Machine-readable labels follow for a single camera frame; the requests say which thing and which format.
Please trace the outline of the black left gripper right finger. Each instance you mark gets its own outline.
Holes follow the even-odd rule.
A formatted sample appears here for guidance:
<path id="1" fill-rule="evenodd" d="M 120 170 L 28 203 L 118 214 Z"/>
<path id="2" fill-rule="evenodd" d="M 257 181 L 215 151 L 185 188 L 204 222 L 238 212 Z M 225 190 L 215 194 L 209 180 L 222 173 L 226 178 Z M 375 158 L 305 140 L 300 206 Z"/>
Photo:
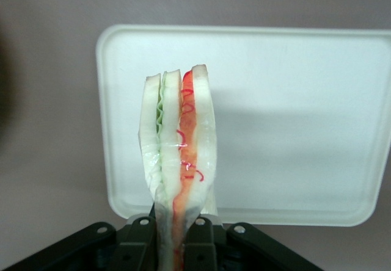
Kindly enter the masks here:
<path id="1" fill-rule="evenodd" d="M 184 242 L 183 270 L 218 270 L 214 227 L 222 229 L 218 216 L 198 216 Z"/>

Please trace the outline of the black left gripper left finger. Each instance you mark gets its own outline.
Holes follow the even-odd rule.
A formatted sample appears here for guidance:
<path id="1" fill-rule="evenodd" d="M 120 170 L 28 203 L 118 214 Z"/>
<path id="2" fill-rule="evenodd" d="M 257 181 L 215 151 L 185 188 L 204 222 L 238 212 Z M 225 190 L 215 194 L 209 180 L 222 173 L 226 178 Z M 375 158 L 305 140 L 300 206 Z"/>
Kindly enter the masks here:
<path id="1" fill-rule="evenodd" d="M 156 220 L 150 215 L 135 215 L 119 231 L 117 270 L 156 270 Z"/>

